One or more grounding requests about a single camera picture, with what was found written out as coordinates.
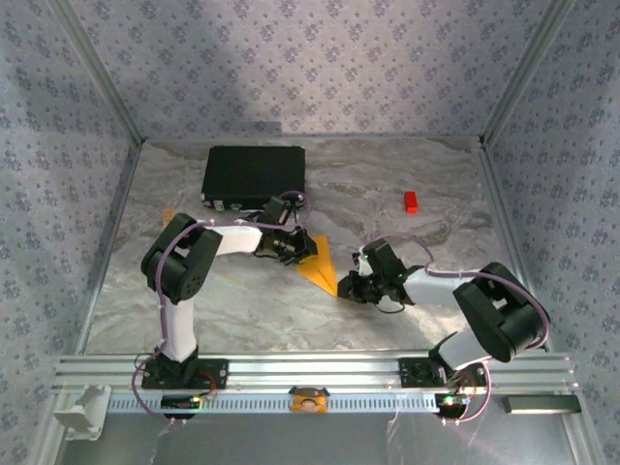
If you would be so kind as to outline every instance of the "patterned wallpaper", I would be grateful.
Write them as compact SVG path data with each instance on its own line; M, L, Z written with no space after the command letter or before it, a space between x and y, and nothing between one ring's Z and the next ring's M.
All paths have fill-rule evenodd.
M492 156L556 349L620 463L618 2L576 2Z
M0 463L25 460L85 314L129 144L45 2L0 7Z
M71 2L146 139L477 135L547 1Z

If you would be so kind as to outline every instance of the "black box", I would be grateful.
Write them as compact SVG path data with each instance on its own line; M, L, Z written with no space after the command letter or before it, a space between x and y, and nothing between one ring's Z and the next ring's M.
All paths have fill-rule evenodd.
M273 196L304 192L305 171L301 147L212 147L202 182L202 202L217 210L262 209ZM287 197L297 200L296 196Z

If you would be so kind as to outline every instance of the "gray marble table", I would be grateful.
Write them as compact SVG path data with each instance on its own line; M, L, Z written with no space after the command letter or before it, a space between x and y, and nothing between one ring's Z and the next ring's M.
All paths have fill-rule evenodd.
M306 149L307 193L313 204L307 228L329 237L338 278L352 269L355 248L388 232L421 236L444 269L502 260L472 143L418 138L244 143L299 144ZM96 301L88 354L148 352L160 340L157 299L146 287L140 261L162 230L164 208L201 219L233 218L202 206L209 146L144 146ZM404 212L407 190L418 193L414 216ZM425 262L415 243L391 243L405 264ZM384 315L372 305L328 295L294 267L248 255L215 261L196 297L195 320L201 351L217 353L424 349L465 325L458 309L433 305Z

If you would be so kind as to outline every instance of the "white bracket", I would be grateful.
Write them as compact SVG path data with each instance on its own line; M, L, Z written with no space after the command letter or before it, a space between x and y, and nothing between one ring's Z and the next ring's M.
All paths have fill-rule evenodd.
M54 412L54 416L67 428L67 441L97 441L104 430L110 386L84 386L84 392L67 410Z

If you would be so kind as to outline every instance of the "red block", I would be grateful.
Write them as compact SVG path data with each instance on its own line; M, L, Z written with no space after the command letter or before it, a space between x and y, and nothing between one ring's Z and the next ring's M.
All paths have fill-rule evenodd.
M405 193L405 211L408 215L418 213L418 196L414 191L407 191Z

